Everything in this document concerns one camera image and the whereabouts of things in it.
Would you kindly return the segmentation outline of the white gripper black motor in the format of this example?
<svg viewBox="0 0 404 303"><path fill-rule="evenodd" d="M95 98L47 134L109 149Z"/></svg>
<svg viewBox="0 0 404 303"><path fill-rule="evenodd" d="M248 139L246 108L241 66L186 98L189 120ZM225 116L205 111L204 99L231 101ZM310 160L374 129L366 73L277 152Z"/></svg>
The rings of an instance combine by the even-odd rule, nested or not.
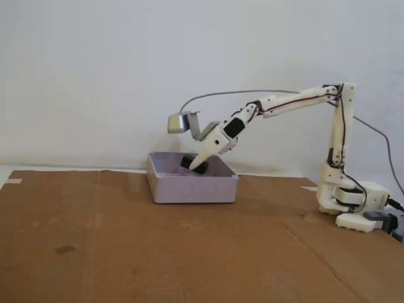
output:
<svg viewBox="0 0 404 303"><path fill-rule="evenodd" d="M208 135L208 144L191 162L189 168L196 169L213 155L226 153L237 144L238 135L246 128L246 122L240 117L233 117L223 126L217 124Z"/></svg>

